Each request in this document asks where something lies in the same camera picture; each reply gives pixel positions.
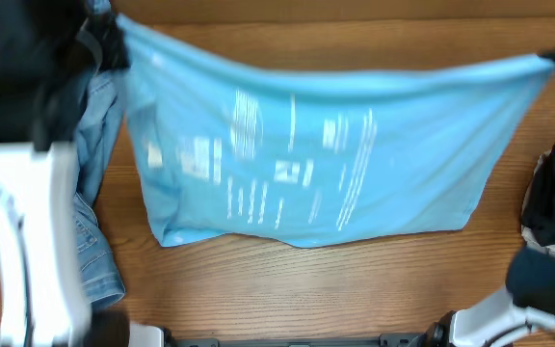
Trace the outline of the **light blue t-shirt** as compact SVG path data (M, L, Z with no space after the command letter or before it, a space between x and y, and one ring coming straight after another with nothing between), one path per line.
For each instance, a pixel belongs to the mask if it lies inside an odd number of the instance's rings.
M536 54L431 71L248 67L118 20L127 131L164 247L300 248L457 230L555 71Z

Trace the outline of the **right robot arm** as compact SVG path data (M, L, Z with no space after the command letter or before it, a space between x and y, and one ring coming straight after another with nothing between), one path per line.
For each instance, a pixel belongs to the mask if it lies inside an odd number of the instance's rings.
M537 167L522 211L530 230L555 234L555 143ZM510 346L534 331L555 331L555 253L542 238L527 240L505 284L479 304L449 311L424 333L378 338L312 339L312 346Z

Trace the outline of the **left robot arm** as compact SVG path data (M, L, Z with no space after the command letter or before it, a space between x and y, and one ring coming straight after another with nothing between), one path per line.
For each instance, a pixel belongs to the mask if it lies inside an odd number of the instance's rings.
M0 0L0 346L172 344L115 309L93 212L128 68L109 2Z

